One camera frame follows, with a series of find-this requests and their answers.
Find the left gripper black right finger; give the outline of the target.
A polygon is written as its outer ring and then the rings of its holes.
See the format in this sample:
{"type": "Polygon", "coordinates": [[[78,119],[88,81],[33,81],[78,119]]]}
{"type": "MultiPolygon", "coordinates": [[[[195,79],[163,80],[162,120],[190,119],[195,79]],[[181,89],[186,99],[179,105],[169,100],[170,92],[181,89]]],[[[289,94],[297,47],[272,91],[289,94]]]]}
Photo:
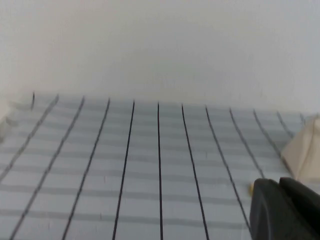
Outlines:
{"type": "Polygon", "coordinates": [[[301,182],[281,177],[279,186],[310,229],[320,237],[320,195],[301,182]]]}

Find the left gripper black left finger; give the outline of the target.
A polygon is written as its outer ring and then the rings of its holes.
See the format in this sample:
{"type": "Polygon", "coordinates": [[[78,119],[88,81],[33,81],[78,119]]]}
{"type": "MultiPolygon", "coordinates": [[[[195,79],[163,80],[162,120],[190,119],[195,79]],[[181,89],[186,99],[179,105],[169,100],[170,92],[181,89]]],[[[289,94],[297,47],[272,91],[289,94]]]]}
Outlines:
{"type": "Polygon", "coordinates": [[[308,226],[279,184],[259,178],[253,185],[250,215],[253,240],[307,240],[308,226]]]}

